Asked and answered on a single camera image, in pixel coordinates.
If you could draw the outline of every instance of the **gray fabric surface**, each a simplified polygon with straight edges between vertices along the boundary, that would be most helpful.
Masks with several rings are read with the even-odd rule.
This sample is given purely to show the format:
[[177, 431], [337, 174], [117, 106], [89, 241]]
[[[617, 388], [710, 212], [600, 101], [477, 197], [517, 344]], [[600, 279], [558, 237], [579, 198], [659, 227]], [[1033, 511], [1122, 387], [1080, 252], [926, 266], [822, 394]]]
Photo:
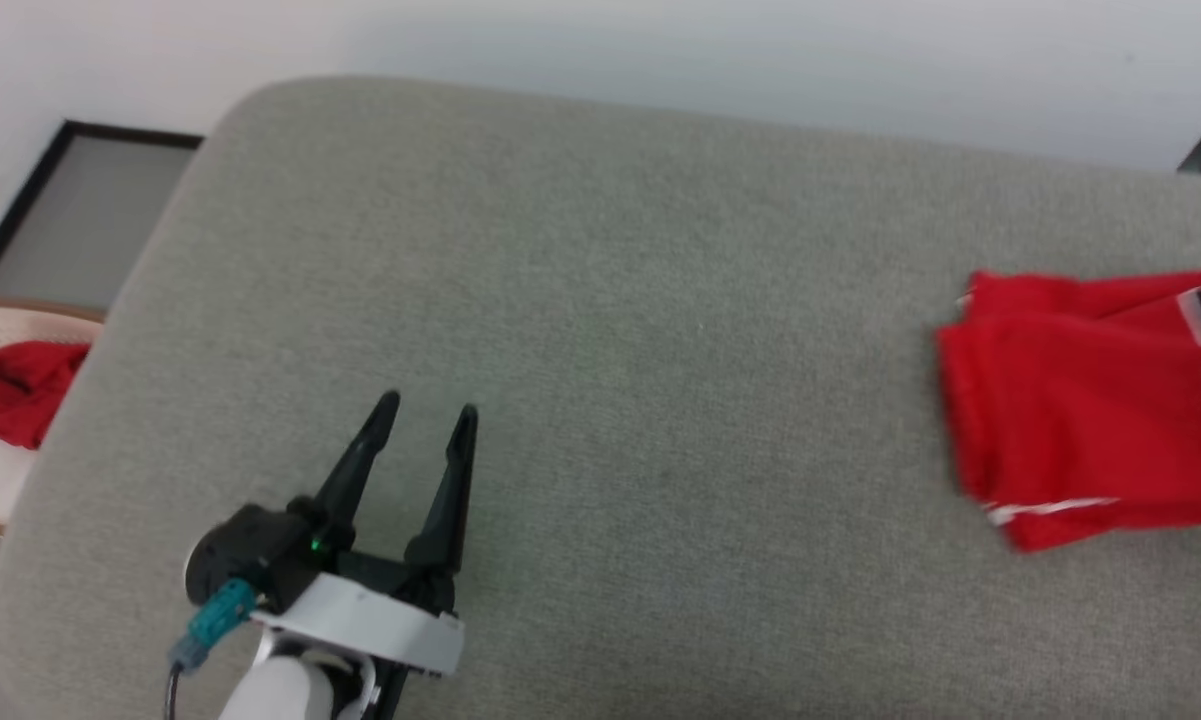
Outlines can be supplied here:
[[[404, 409], [398, 553], [464, 402], [459, 676], [402, 719], [1201, 715], [1201, 529], [1015, 556], [955, 491], [932, 332], [978, 266], [1201, 265], [1201, 178], [382, 79], [199, 152], [0, 556], [32, 718], [151, 718], [190, 546]], [[252, 634], [184, 683], [209, 718]]]

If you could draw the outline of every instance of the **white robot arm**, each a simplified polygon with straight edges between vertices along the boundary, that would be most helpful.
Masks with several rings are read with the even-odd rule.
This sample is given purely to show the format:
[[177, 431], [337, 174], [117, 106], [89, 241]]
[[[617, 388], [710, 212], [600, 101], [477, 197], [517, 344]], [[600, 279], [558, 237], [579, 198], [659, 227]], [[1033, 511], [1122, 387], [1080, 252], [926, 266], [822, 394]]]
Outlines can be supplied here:
[[352, 550], [364, 482], [398, 409], [398, 392], [382, 396], [315, 498], [298, 497], [283, 512], [246, 505], [197, 544], [185, 583], [202, 611], [171, 652], [166, 720], [179, 674], [245, 619], [263, 626], [262, 642], [221, 720], [386, 720], [408, 674], [458, 670], [464, 624], [453, 577], [462, 565], [476, 408], [458, 419], [444, 479], [404, 562]]

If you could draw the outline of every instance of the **folded red cloth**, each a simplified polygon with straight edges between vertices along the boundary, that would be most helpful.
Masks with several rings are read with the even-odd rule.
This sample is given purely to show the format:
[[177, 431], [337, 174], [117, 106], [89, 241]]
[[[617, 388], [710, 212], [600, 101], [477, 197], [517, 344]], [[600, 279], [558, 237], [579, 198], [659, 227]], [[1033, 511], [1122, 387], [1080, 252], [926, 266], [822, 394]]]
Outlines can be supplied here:
[[1017, 548], [1201, 523], [1201, 272], [976, 272], [938, 346], [961, 482]]
[[0, 439], [37, 450], [89, 353], [88, 344], [19, 342], [0, 348]]

